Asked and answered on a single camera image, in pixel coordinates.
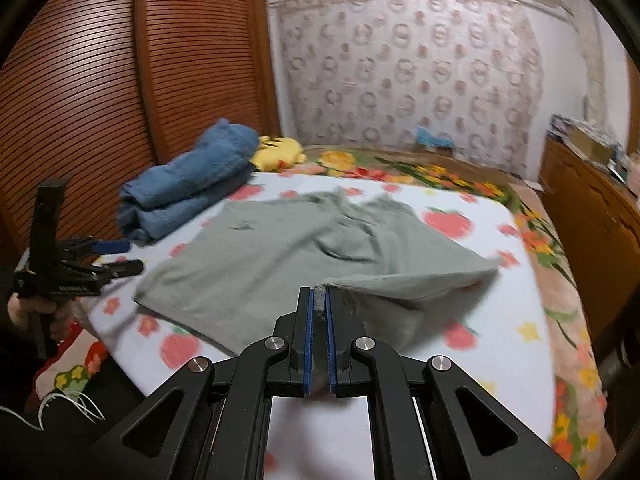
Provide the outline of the person's left hand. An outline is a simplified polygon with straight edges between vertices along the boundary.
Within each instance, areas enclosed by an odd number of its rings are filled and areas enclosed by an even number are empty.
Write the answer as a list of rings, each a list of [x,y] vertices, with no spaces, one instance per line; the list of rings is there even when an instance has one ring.
[[[75,300],[55,302],[40,297],[20,298],[13,294],[8,301],[8,315],[12,324],[20,330],[28,329],[32,314],[52,315],[50,336],[54,341],[60,342],[70,333],[75,307]]]

